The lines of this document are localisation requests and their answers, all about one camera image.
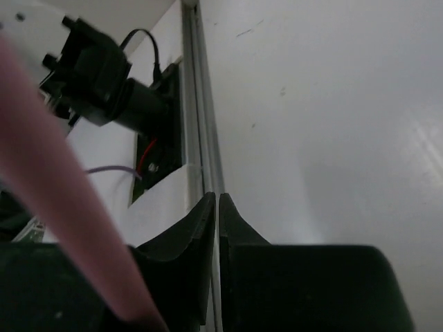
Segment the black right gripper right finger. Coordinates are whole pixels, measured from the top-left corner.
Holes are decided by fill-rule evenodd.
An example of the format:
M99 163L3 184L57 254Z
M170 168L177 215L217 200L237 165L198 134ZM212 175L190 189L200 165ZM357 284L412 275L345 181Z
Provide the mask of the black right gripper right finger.
M277 245L219 198L225 331L413 331L390 262L373 246Z

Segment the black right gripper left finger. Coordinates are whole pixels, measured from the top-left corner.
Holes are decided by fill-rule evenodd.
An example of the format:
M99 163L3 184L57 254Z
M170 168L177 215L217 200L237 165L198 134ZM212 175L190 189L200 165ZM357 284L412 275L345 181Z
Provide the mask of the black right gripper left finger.
M215 195L131 252L171 331L206 323ZM2 331L129 331L54 243L1 244Z

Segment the pink gaming headset with cable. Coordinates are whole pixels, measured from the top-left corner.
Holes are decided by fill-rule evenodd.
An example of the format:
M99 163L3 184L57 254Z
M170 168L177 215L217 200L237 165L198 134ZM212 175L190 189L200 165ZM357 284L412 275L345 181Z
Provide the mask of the pink gaming headset with cable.
M167 330L129 248L6 40L1 179L51 229L117 317L142 331Z

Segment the aluminium front rail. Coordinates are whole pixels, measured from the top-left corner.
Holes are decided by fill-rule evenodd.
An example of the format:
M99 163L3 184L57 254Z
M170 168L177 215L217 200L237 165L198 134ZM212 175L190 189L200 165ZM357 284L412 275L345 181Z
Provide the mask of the aluminium front rail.
M204 192L213 192L216 195L215 205L215 235L213 246L213 260L210 279L210 296L208 303L208 320L206 331L224 331L222 324L222 301L219 273L219 220L218 198L224 191L224 180L219 153L217 126L213 106L212 89L209 78L208 58L204 36L203 17L200 1L184 1L183 9L183 41L186 78L192 83L193 112L195 114L194 127L198 128L198 161L202 174Z

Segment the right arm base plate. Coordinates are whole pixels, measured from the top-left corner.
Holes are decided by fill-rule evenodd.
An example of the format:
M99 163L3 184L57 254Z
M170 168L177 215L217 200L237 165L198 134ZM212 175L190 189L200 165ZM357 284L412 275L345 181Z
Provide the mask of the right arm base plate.
M178 64L171 64L163 71L160 91L166 94L168 101L166 126L153 135L137 137L136 169L140 172L141 179L134 181L131 203L183 165L181 83Z

